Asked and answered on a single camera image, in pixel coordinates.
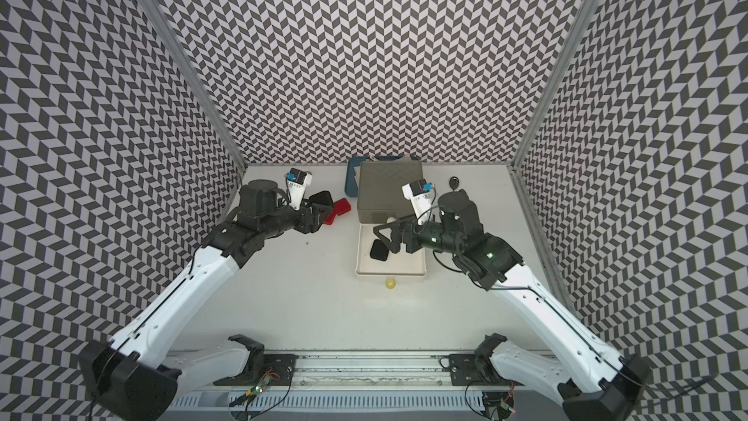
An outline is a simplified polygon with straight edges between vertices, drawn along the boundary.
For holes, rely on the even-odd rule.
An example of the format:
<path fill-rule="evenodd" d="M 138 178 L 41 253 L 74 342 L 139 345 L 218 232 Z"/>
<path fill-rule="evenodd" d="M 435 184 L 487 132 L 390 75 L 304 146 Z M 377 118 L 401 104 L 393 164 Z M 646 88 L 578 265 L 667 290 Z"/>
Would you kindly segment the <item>black brooch box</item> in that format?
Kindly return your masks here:
<path fill-rule="evenodd" d="M 389 258 L 390 253 L 391 252 L 388 249 L 388 247 L 385 245 L 385 243 L 379 239 L 376 239 L 372 243 L 369 256 L 373 260 L 386 262 Z"/>
<path fill-rule="evenodd" d="M 309 197 L 310 204 L 317 209 L 322 210 L 333 210 L 334 209 L 334 201 L 332 200 L 332 195 L 329 191 L 319 191 L 316 194 L 313 194 Z"/>

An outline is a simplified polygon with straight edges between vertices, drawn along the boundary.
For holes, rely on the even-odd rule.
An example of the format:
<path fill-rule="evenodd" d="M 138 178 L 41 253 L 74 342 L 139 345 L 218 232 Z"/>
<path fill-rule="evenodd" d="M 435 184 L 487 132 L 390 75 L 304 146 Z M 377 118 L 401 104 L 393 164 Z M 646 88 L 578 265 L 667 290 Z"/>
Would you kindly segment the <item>white drawer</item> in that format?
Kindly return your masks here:
<path fill-rule="evenodd" d="M 360 224 L 356 276 L 364 282 L 382 285 L 387 290 L 424 282 L 428 274 L 424 251 L 407 253 L 402 248 L 399 253 L 391 252 L 386 262 L 370 258 L 372 243 L 377 239 L 373 228 L 374 224 Z"/>

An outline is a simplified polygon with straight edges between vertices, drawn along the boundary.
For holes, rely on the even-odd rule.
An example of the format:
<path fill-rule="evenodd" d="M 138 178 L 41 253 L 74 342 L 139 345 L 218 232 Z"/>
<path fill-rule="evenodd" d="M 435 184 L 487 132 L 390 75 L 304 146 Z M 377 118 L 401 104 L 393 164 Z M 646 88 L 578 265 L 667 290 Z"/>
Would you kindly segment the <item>red brooch box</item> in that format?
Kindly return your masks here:
<path fill-rule="evenodd" d="M 324 225 L 332 225 L 335 218 L 337 218 L 337 212 L 332 212 L 323 222 Z"/>
<path fill-rule="evenodd" d="M 352 206 L 348 199 L 340 199 L 334 202 L 334 213 L 337 216 L 344 216 L 352 210 Z"/>

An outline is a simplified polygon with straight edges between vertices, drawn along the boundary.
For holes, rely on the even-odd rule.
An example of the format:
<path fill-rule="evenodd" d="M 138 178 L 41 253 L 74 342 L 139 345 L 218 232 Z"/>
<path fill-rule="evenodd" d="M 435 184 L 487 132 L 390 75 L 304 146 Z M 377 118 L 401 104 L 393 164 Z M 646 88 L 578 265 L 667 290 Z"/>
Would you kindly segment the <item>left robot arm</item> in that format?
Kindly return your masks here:
<path fill-rule="evenodd" d="M 156 420 L 171 403 L 226 378 L 262 376 L 264 347 L 236 334 L 213 349 L 172 357 L 175 339 L 210 297 L 234 277 L 269 240 L 289 230 L 315 233 L 333 213 L 328 191 L 305 194 L 301 182 L 286 177 L 286 188 L 269 179 L 241 187 L 239 205 L 216 225 L 165 290 L 109 341 L 90 341 L 78 366 L 93 405 L 123 420 Z"/>

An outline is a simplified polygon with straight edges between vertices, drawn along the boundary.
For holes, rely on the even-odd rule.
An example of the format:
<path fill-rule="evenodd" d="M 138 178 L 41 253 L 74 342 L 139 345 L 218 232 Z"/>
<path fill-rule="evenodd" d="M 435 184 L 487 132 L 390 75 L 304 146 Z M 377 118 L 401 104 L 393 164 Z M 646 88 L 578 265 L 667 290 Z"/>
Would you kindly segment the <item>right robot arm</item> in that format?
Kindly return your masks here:
<path fill-rule="evenodd" d="M 652 379 L 642 357 L 621 354 L 556 299 L 512 246 L 484 230 L 465 190 L 437 201 L 425 194 L 406 197 L 413 214 L 376 226 L 377 239 L 391 253 L 449 253 L 471 282 L 517 313 L 553 354 L 542 357 L 495 333 L 475 351 L 479 370 L 543 395 L 570 420 L 631 415 Z"/>

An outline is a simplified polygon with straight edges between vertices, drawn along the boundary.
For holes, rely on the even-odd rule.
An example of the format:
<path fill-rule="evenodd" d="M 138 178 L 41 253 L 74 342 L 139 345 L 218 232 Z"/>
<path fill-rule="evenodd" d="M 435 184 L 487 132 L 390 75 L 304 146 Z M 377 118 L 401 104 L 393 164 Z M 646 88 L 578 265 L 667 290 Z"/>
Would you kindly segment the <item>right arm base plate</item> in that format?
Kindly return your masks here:
<path fill-rule="evenodd" d="M 516 381 L 502 378 L 489 363 L 480 363 L 473 353 L 453 353 L 439 359 L 439 364 L 456 387 L 491 386 L 522 387 Z"/>

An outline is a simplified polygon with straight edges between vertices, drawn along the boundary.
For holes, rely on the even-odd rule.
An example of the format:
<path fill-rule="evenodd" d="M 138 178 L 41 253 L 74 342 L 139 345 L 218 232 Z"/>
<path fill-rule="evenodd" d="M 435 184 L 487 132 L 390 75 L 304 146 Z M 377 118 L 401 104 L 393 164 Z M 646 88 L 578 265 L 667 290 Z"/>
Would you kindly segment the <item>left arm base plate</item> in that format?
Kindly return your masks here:
<path fill-rule="evenodd" d="M 273 387 L 288 387 L 295 374 L 297 361 L 298 357 L 290 353 L 266 354 L 262 361 L 254 358 L 247 362 L 238 375 L 224 379 L 223 383 L 230 386 L 255 385 L 268 373 L 273 378 Z"/>

